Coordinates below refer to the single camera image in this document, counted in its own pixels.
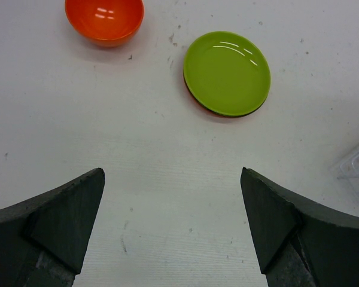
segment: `bowl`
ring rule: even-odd
[[[142,0],[65,0],[73,28],[96,45],[115,47],[128,42],[144,18]]]
[[[242,117],[262,106],[270,90],[270,69],[249,40],[225,31],[201,36],[184,61],[185,83],[206,109]]]

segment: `stain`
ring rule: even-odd
[[[170,44],[173,44],[174,33],[169,37]]]
[[[124,234],[121,235],[121,246],[122,246],[122,249],[124,250],[124,253],[127,254],[126,245],[124,242]]]

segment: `white table surface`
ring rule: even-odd
[[[213,30],[269,63],[247,117],[214,117],[185,89],[186,49]],[[359,215],[328,169],[357,142],[359,0],[145,0],[137,36],[110,50],[70,27],[64,0],[0,0],[0,208],[105,169],[74,286],[266,286],[242,167]]]

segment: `orange bowl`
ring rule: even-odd
[[[94,44],[115,47],[130,40],[144,18],[142,0],[65,0],[73,28]]]

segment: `plate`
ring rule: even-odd
[[[192,43],[184,79],[201,105],[227,117],[256,111],[270,90],[270,69],[261,51],[230,32],[207,33]]]

